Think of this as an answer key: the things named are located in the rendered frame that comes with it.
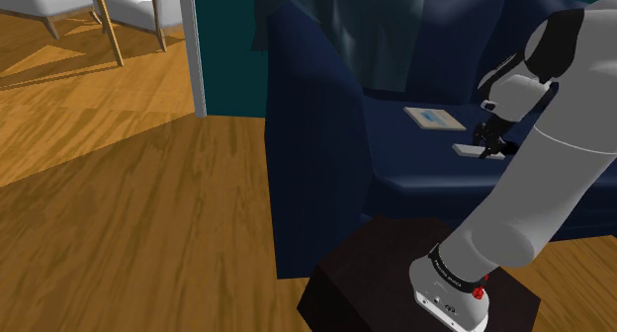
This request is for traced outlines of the dark robot stand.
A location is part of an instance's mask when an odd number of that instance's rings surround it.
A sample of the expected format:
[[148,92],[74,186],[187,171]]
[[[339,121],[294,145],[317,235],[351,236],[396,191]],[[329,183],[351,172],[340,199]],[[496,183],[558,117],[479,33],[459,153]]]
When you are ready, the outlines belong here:
[[374,218],[317,263],[300,315],[312,332],[454,332],[417,303],[408,276],[450,233],[437,218]]

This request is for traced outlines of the wooden table leg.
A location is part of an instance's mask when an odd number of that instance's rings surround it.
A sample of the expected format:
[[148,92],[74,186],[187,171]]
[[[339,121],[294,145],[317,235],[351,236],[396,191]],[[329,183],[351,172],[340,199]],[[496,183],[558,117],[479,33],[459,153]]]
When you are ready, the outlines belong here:
[[110,45],[111,45],[115,60],[117,64],[120,67],[122,67],[124,65],[123,57],[119,49],[119,45],[117,42],[117,38],[115,36],[114,29],[112,27],[111,19],[109,18],[109,13],[108,13],[105,1],[95,0],[95,2],[97,3],[97,6],[99,8],[99,11],[102,17],[103,28],[104,28],[105,34],[107,35],[110,41]]

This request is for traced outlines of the dark blue sofa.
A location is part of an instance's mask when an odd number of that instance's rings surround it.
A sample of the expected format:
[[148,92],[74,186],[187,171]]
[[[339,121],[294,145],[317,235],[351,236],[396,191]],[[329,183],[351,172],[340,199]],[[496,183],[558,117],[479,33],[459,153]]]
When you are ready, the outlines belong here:
[[[366,215],[443,217],[459,226],[514,156],[464,157],[452,148],[472,145],[475,127],[490,117],[482,79],[551,14],[587,5],[424,0],[402,92],[362,87],[320,26],[294,4],[281,5],[266,20],[265,154],[278,277],[309,275]],[[422,129],[404,107],[445,110],[466,130]],[[503,139],[518,150],[543,111],[536,105]],[[617,211],[614,161],[575,208],[594,198]]]

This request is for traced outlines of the white flat remote control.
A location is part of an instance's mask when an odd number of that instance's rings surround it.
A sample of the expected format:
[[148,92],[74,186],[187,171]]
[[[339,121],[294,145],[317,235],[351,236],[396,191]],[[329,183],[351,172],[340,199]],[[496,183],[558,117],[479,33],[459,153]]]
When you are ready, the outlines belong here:
[[[472,157],[472,158],[480,158],[481,155],[485,152],[485,148],[482,146],[476,145],[468,145],[468,144],[459,144],[455,143],[452,145],[454,151],[464,157]],[[493,160],[503,160],[505,155],[501,152],[489,154],[485,157],[485,159],[493,159]]]

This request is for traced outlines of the teal throw blanket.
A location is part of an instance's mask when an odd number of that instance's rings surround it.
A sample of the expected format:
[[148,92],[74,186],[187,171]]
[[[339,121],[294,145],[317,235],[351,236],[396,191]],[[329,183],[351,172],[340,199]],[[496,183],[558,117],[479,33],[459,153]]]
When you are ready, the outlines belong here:
[[266,51],[266,20],[286,2],[320,26],[362,87],[405,90],[424,0],[254,0],[251,49]]

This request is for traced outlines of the pale book with blue cover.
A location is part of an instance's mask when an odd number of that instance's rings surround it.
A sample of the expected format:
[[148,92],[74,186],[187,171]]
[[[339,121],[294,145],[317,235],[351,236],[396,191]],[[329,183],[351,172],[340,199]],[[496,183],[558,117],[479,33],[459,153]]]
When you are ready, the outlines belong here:
[[422,129],[465,131],[466,128],[445,110],[404,107],[403,110]]

